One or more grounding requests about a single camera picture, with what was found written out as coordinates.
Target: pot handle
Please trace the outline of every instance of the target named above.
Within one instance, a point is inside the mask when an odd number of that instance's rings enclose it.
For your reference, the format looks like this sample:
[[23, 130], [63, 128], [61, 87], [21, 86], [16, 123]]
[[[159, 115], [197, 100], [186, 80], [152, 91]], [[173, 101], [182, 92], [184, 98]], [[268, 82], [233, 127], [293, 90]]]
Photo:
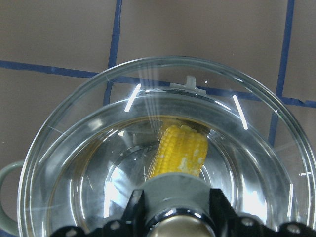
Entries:
[[[22, 167], [24, 164], [24, 161], [18, 161], [18, 162], [14, 162], [12, 164], [9, 164], [8, 166], [6, 166], [5, 168], [3, 168], [2, 170], [0, 170], [0, 190], [3, 184], [4, 179], [6, 178], [6, 176], [12, 172], [13, 170], [15, 170], [16, 168], [20, 168]], [[1, 203], [1, 198], [0, 198], [0, 229], [15, 235], [15, 236], [19, 236], [19, 230], [18, 230], [18, 223], [14, 220], [12, 220], [3, 210], [2, 208], [2, 203]]]

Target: stainless steel pot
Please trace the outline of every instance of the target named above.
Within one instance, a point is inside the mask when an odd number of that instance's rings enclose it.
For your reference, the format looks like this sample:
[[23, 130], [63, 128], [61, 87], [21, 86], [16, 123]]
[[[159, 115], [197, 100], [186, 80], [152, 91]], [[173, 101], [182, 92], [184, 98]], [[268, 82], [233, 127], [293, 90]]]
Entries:
[[[275, 131], [271, 117], [278, 118]], [[200, 179], [222, 189], [237, 213], [272, 229], [291, 220], [315, 227], [313, 153], [282, 102], [224, 65], [155, 57], [96, 75], [47, 119], [21, 173], [20, 236], [47, 236], [64, 225], [89, 232], [122, 215], [132, 190], [146, 182], [160, 127], [171, 119], [207, 137]], [[0, 215], [1, 228], [17, 234]]]

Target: gray pot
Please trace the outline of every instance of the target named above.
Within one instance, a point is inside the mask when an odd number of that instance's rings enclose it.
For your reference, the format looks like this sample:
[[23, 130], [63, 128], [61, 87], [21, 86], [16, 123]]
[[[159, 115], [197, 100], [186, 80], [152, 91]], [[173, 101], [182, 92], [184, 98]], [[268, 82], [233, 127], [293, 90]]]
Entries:
[[[278, 118], [275, 131], [271, 117]], [[132, 190], [147, 180], [160, 127], [171, 119], [207, 137], [200, 179], [222, 189], [237, 213], [272, 229], [288, 221], [315, 227], [313, 153], [282, 102], [221, 64], [155, 57], [96, 75], [47, 119], [21, 173], [20, 236], [47, 236], [65, 225], [90, 232], [122, 215]], [[0, 215], [0, 227], [17, 235], [16, 223]]]

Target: corn cob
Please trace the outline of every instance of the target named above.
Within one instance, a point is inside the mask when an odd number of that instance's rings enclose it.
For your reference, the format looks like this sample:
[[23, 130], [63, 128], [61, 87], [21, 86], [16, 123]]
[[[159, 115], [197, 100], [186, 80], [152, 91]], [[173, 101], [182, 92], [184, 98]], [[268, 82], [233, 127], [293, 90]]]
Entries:
[[150, 178], [168, 172], [199, 176], [206, 153], [206, 137], [186, 125], [171, 125], [161, 138]]

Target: rim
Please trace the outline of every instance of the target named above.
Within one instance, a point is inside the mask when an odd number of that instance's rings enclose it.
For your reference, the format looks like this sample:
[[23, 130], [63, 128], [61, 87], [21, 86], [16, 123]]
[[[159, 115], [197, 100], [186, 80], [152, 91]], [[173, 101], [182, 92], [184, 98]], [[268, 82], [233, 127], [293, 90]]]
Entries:
[[81, 85], [76, 89], [70, 96], [68, 96], [48, 117], [45, 123], [40, 128], [37, 133], [34, 141], [31, 144], [31, 147], [27, 153], [26, 161], [24, 163], [20, 184], [19, 184], [19, 193], [18, 193], [18, 225], [20, 235], [24, 236], [29, 229], [29, 226], [32, 223], [29, 222], [27, 213], [24, 211], [28, 209], [29, 203], [24, 199], [24, 197], [29, 197], [31, 189], [31, 177], [32, 173], [36, 170], [37, 157], [40, 151], [41, 146], [46, 142], [47, 137], [51, 133], [49, 126], [53, 126], [58, 123], [58, 121], [63, 117], [67, 109], [80, 97], [82, 97], [86, 92], [99, 85], [100, 83], [106, 82], [107, 85], [111, 83], [112, 79], [126, 74], [135, 69], [141, 70], [147, 68], [151, 65], [154, 65], [157, 68], [161, 67], [191, 67], [197, 69], [203, 69], [205, 71], [214, 72], [220, 75], [225, 76], [226, 78], [231, 79], [234, 82], [241, 84], [244, 88], [248, 89], [250, 92], [255, 94], [263, 102], [265, 102], [277, 115], [280, 119], [284, 121], [287, 125], [288, 130], [290, 131], [293, 139], [295, 140], [300, 153], [302, 154], [302, 162], [304, 168], [311, 172], [310, 176], [307, 176], [308, 182], [308, 194], [309, 194], [309, 203], [308, 203], [308, 216], [307, 216], [307, 225], [315, 228], [315, 159], [311, 149], [311, 146], [308, 142], [308, 139], [302, 130], [300, 124], [292, 113], [285, 107], [285, 105], [278, 99], [269, 89], [263, 86], [260, 82], [251, 78], [250, 76], [239, 72], [228, 66], [193, 57], [184, 57], [184, 56], [164, 56], [164, 57], [149, 57], [132, 60], [120, 65], [117, 65], [113, 68], [107, 69], [98, 75], [92, 77], [86, 83]]

